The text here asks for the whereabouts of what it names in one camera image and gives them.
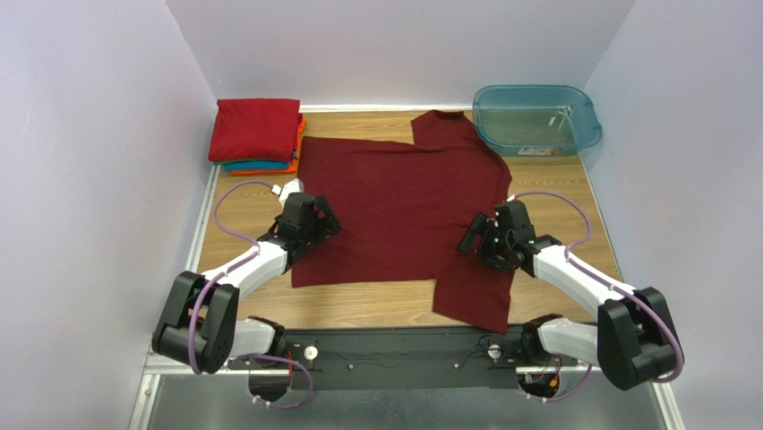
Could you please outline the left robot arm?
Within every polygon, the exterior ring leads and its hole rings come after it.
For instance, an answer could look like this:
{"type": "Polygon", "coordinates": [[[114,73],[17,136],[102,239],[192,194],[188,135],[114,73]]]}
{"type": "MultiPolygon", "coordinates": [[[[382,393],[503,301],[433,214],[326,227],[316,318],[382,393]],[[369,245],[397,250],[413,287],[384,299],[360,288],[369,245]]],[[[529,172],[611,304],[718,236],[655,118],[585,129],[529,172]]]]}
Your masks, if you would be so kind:
{"type": "Polygon", "coordinates": [[[196,374],[214,374],[230,358],[271,352],[279,325],[258,317],[239,320],[240,301],[340,230],[325,196],[291,193],[274,224],[246,253],[215,270],[176,276],[152,335],[153,352],[196,374]]]}

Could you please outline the maroon t shirt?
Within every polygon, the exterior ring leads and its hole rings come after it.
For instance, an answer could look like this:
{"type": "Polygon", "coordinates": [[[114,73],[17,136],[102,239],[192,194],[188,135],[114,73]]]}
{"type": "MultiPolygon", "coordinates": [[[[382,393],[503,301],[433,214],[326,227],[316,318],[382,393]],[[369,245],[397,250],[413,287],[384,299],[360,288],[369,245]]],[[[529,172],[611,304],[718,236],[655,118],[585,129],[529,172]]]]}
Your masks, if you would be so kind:
{"type": "Polygon", "coordinates": [[[457,245],[506,199],[510,170],[461,112],[431,110],[411,127],[412,143],[304,138],[298,178],[342,229],[295,266],[292,284],[434,280],[437,314],[504,333],[512,275],[457,245]]]}

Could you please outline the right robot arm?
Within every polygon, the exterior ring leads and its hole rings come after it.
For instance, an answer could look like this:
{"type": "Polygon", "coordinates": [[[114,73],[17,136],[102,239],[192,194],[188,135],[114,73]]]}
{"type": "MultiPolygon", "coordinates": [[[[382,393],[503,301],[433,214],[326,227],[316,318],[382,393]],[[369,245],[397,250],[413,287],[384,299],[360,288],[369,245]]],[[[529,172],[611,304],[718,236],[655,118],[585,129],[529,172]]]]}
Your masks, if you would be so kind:
{"type": "Polygon", "coordinates": [[[616,388],[669,383],[682,374],[685,355],[665,296],[618,281],[572,252],[572,245],[539,236],[525,203],[512,196],[478,212],[457,250],[473,252],[489,268],[524,271],[581,305],[593,324],[548,314],[522,327],[520,351],[527,361],[566,356],[599,368],[616,388]]]}

